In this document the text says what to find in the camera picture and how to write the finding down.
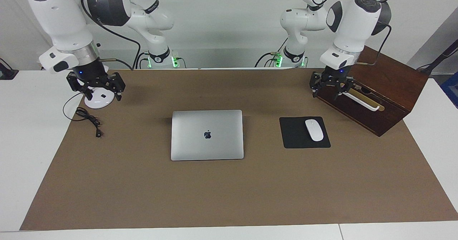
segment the blue crate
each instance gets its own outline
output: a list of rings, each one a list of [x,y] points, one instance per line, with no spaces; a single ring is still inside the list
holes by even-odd
[[[450,77],[440,88],[452,100],[453,104],[458,108],[458,73]]]

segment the apple logo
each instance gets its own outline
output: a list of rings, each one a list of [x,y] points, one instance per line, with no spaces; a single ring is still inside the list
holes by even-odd
[[[203,136],[205,136],[205,139],[210,139],[211,138],[210,130],[208,130],[207,132],[203,133]]]

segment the black stand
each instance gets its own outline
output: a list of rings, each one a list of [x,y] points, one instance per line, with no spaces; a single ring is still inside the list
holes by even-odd
[[[0,72],[2,72],[0,80],[13,80],[18,74],[19,70],[7,69],[2,63],[0,63]]]

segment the white cylindrical robot link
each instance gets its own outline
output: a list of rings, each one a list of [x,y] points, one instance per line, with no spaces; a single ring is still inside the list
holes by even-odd
[[[343,10],[334,45],[343,51],[361,52],[377,24],[381,4],[376,0],[354,0]]]
[[[74,51],[91,44],[93,36],[74,0],[28,0],[38,22],[56,49]]]

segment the desk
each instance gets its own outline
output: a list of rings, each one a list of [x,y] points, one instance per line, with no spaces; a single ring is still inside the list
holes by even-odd
[[[46,72],[20,72],[18,77],[11,82],[1,82],[2,92],[14,93],[15,98],[2,94],[0,103],[4,120],[3,131],[9,131],[0,142],[3,151],[0,170],[3,173],[0,187],[7,189],[0,196],[0,230],[15,231],[20,227],[22,220],[33,200],[36,190],[59,147],[69,121],[61,115],[62,104],[73,95],[64,80],[65,75],[49,75]],[[47,107],[40,107],[40,103],[48,103]],[[78,101],[70,103],[69,110],[75,109]],[[455,155],[458,142],[455,141],[458,133],[458,110],[447,99],[438,85],[429,80],[417,106],[405,121],[412,135],[417,141],[423,154],[433,168],[437,178],[448,194],[455,208],[458,206],[457,177],[458,158]],[[433,132],[437,137],[429,139],[425,132]],[[22,135],[15,139],[13,134]],[[232,235],[232,239],[277,239],[276,233],[283,239],[340,239],[342,230],[345,240],[359,239],[365,234],[384,233],[384,239],[395,239],[396,232],[423,232],[417,239],[430,239],[428,234],[433,234],[436,239],[441,236],[446,239],[450,234],[456,235],[458,222],[428,222],[424,223],[399,223],[399,224],[354,224],[354,225],[310,225],[288,227],[230,227],[224,229],[205,228],[188,230],[124,230],[124,236],[132,237],[160,237],[162,239],[176,239],[179,235],[192,234],[200,236],[199,239],[211,239],[212,234]],[[110,238],[118,235],[117,230],[72,230],[36,233],[1,233],[0,239],[28,239],[29,234],[44,238],[99,237]]]

